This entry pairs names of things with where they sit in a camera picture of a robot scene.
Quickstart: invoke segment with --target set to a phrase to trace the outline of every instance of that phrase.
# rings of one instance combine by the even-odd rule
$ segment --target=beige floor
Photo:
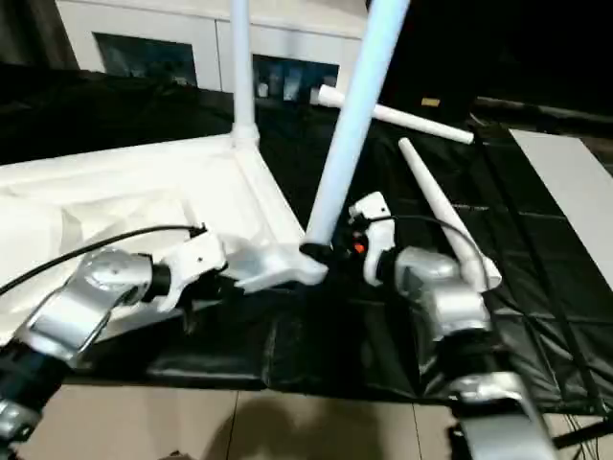
[[[157,460],[180,450],[194,460],[447,460],[449,421],[443,408],[410,404],[65,386],[20,454],[25,460]],[[568,430],[562,417],[547,421],[554,432]],[[575,451],[561,458],[570,460]],[[607,456],[613,436],[600,441],[600,453],[613,458]]]

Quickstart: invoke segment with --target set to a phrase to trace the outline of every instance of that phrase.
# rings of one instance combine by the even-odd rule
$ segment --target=white pipe
[[[306,241],[330,243],[360,157],[376,101],[410,0],[375,0],[338,117],[328,159],[306,228]]]
[[[418,181],[420,185],[421,191],[425,195],[425,198],[428,200],[430,207],[432,208],[432,212],[437,217],[437,219],[444,220],[445,222],[453,225],[458,230],[461,230],[465,233],[473,242],[474,239],[468,233],[466,226],[456,213],[456,210],[453,209],[453,206],[445,196],[443,190],[437,183],[436,179],[432,176],[432,173],[428,170],[427,166],[421,160],[420,155],[415,150],[411,142],[406,139],[400,139],[398,143],[400,146],[400,150],[402,151],[402,156],[409,164],[409,168],[413,172],[413,175]],[[449,240],[449,244],[453,248],[453,251],[456,253],[458,260],[460,261],[460,267],[462,271],[463,278],[469,282],[475,289],[479,292],[485,292],[490,289],[496,288],[502,282],[502,276],[496,268],[494,262],[489,258],[483,255],[481,250],[479,254],[475,254],[475,251],[472,245],[468,244],[462,237],[458,236],[453,231],[444,228],[443,229],[445,236]],[[488,283],[486,284],[486,279],[483,276],[483,269],[479,258],[483,257],[484,264],[486,266],[486,274],[488,276]]]
[[[253,98],[253,64],[249,48],[249,0],[232,0],[235,140],[257,139]]]
[[[345,102],[345,95],[336,88],[323,84],[319,89],[318,101],[320,105],[341,108]],[[401,112],[394,108],[386,107],[385,105],[375,105],[373,117],[382,122],[392,123],[399,127],[408,127],[416,131],[425,132],[463,144],[472,144],[475,137],[472,132],[433,122],[432,120]]]

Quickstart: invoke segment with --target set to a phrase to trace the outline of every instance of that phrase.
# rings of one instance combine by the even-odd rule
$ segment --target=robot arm
[[[384,219],[390,215],[379,193],[358,201],[351,214],[354,220],[373,222],[364,231],[369,246],[365,279],[416,301],[425,312],[458,420],[449,430],[453,458],[556,459],[540,414],[492,328],[483,297],[462,278],[459,265],[443,254],[394,248],[394,227]]]
[[[481,294],[463,280],[456,262],[415,247],[396,249],[394,221],[380,193],[358,201],[351,216],[367,223],[361,229],[368,241],[365,280],[416,299],[426,313],[459,421],[449,431],[455,456],[555,459],[551,439],[491,327]],[[171,310],[188,284],[226,266],[221,243],[210,233],[186,241],[160,264],[110,248],[86,256],[0,349],[0,460],[11,458],[11,443],[30,437],[44,405],[113,309],[146,302],[157,311]]]
[[[30,437],[43,407],[113,309],[146,302],[168,311],[188,284],[225,265],[221,243],[210,233],[181,244],[160,264],[114,248],[85,256],[0,349],[0,460],[12,457],[11,443]]]

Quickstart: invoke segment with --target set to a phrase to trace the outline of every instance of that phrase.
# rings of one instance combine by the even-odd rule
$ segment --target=black plastic sheet
[[[87,73],[0,74],[4,164],[231,129],[228,95]],[[257,115],[262,156],[306,225],[337,112],[259,101]],[[393,213],[430,215],[397,149],[407,135],[502,272],[487,305],[539,406],[603,414],[613,403],[613,294],[507,132],[480,130],[464,146],[374,122],[348,202],[379,190]],[[399,222],[397,243],[450,252],[428,223]],[[432,350],[418,306],[332,271],[319,287],[208,308],[189,336],[170,320],[108,340],[75,381],[445,403]]]

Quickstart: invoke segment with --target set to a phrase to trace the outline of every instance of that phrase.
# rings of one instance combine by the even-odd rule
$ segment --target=white cabinet
[[[186,45],[191,49],[197,85],[221,89],[213,19],[80,2],[58,1],[57,7],[81,69],[108,70],[100,46],[101,36],[136,37]]]
[[[234,90],[230,0],[57,0],[57,6],[81,69],[157,73]],[[304,74],[305,86],[325,76],[327,84],[347,89],[366,24],[364,0],[250,0],[249,6],[256,76],[263,58],[268,69],[284,68],[285,86]]]
[[[221,89],[233,92],[232,29],[229,22],[217,21]],[[252,25],[251,52],[273,58],[290,58],[338,66],[336,86],[345,90],[360,48],[358,38],[314,34],[289,29]]]

